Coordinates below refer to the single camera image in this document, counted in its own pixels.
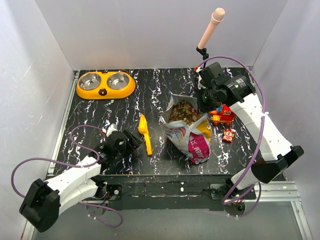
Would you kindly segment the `red number toy block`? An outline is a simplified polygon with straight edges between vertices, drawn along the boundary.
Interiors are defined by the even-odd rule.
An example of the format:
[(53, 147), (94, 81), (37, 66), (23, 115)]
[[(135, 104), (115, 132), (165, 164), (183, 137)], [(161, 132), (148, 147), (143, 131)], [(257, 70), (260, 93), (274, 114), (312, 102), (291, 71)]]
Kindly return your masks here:
[(226, 143), (232, 143), (235, 132), (232, 129), (226, 128), (223, 132), (222, 141)]

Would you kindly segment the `yellow double pet bowl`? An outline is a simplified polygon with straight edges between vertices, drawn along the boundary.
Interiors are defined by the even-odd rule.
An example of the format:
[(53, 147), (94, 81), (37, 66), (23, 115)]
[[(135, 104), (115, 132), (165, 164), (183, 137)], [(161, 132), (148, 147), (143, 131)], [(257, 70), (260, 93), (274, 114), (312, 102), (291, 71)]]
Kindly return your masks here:
[(81, 75), (76, 84), (77, 95), (84, 100), (120, 100), (136, 89), (136, 81), (122, 71), (92, 71)]

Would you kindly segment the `pink microphone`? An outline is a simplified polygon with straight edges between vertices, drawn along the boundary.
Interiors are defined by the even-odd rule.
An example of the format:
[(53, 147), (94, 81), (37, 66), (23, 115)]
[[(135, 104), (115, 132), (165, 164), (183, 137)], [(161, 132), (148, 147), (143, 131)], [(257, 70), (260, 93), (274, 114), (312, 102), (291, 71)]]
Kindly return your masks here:
[(211, 14), (210, 22), (197, 45), (199, 50), (203, 50), (205, 48), (216, 27), (224, 20), (225, 13), (226, 12), (223, 8), (218, 7)]

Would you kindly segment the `red toy brick vehicle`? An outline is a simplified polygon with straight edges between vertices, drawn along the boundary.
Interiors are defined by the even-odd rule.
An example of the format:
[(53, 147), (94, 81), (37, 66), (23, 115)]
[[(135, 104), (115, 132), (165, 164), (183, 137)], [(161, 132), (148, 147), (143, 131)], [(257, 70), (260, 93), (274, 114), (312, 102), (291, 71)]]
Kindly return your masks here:
[(210, 119), (214, 125), (223, 123), (226, 126), (230, 126), (236, 116), (225, 104), (217, 107), (216, 110), (210, 111), (209, 114), (211, 115)]

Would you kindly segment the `yellow plastic scoop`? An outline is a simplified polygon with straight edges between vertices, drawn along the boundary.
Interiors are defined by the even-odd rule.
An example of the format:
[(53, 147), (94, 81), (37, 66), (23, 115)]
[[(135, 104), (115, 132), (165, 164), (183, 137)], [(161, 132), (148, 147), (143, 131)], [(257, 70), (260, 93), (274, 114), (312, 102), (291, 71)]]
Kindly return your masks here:
[(153, 154), (152, 144), (148, 130), (148, 123), (143, 113), (140, 114), (138, 132), (144, 137), (147, 155), (151, 156)]

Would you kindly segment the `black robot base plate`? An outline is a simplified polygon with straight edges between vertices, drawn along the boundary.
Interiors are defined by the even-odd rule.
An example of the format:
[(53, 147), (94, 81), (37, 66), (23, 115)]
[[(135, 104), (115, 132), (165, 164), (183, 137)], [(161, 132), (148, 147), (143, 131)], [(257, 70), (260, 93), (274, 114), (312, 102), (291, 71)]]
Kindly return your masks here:
[(212, 184), (224, 185), (230, 174), (97, 175), (92, 179), (109, 192), (116, 210), (208, 209), (223, 211), (221, 197), (209, 194)]

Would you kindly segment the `cat food bag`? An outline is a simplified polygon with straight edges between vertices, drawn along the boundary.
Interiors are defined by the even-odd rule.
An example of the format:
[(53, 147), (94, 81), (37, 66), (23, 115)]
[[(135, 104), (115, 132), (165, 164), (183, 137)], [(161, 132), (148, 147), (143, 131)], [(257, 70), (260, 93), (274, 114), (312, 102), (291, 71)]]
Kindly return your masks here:
[(170, 94), (167, 109), (160, 115), (167, 138), (194, 164), (206, 162), (211, 154), (211, 125), (198, 110), (197, 99)]

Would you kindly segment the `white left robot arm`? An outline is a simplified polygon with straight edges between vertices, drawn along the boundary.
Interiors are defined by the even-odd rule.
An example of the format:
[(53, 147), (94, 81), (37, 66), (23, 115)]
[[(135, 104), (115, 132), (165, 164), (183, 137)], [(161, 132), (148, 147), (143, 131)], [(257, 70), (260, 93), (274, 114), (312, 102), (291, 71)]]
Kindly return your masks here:
[(102, 200), (101, 207), (110, 209), (106, 202), (115, 189), (97, 177), (113, 162), (131, 156), (142, 141), (128, 130), (117, 130), (114, 124), (102, 133), (105, 141), (94, 149), (87, 148), (88, 155), (78, 164), (53, 178), (39, 178), (30, 185), (19, 213), (40, 233), (51, 228), (64, 211), (85, 199)]

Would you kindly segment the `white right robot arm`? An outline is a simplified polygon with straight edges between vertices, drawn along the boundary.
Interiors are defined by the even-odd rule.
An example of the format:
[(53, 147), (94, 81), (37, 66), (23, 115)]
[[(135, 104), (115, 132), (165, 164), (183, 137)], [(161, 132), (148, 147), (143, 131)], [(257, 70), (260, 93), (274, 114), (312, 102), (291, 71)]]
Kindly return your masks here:
[(268, 184), (304, 154), (300, 145), (292, 145), (277, 129), (265, 105), (259, 100), (252, 81), (244, 75), (230, 77), (224, 72), (195, 74), (195, 96), (203, 113), (220, 103), (227, 105), (242, 121), (256, 142), (246, 168), (238, 171), (216, 190), (223, 200), (242, 198), (255, 184)]

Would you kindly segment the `black microphone stand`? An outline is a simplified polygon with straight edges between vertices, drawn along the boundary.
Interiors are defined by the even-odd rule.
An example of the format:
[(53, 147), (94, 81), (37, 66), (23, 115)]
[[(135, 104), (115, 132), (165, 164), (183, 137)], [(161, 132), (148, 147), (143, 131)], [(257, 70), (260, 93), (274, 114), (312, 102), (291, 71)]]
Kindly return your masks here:
[[(197, 46), (197, 47), (196, 47), (196, 51), (202, 55), (202, 60), (203, 60), (203, 61), (209, 58), (209, 54), (207, 53), (207, 49), (206, 49), (205, 47), (202, 48), (202, 49), (200, 49), (200, 48)], [(193, 95), (193, 93), (195, 92), (195, 89), (197, 88), (197, 86), (198, 86), (198, 84), (195, 83), (195, 86), (193, 86), (193, 87), (191, 88), (190, 92), (189, 92), (189, 96), (192, 96), (192, 95)]]

